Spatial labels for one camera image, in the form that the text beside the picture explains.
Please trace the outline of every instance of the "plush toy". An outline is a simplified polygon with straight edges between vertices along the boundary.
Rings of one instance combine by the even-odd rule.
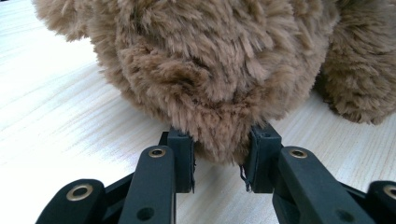
[[[134,106],[243,163],[252,125],[282,119],[318,74],[355,122],[396,110],[396,0],[34,0],[68,41],[89,37]]]

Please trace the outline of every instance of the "metal rivet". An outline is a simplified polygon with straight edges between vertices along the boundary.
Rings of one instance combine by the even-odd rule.
[[[72,189],[69,190],[66,194],[66,198],[69,201],[76,202],[81,201],[93,192],[93,187],[90,184],[81,184],[74,186]]]
[[[165,155],[165,150],[163,150],[163,149],[161,149],[161,148],[154,148],[154,149],[152,149],[149,153],[148,153],[148,155],[150,156],[150,157],[152,157],[152,158],[160,158],[160,157],[162,157],[163,155]]]
[[[305,159],[308,157],[308,154],[306,152],[300,150],[300,149],[291,149],[289,150],[289,154],[292,157],[298,158],[298,159]]]
[[[396,187],[392,185],[386,185],[384,187],[385,193],[392,199],[396,200]]]

